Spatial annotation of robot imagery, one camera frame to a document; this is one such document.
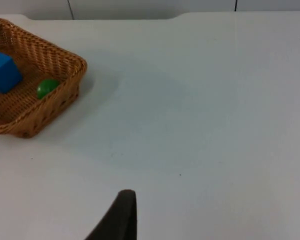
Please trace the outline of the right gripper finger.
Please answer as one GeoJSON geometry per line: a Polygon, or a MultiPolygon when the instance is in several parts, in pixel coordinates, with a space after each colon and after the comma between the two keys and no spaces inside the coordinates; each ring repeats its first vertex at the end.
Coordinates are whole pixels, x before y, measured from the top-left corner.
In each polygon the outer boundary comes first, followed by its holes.
{"type": "Polygon", "coordinates": [[[138,215],[136,192],[121,190],[110,208],[85,238],[86,240],[137,240],[138,215]]]}

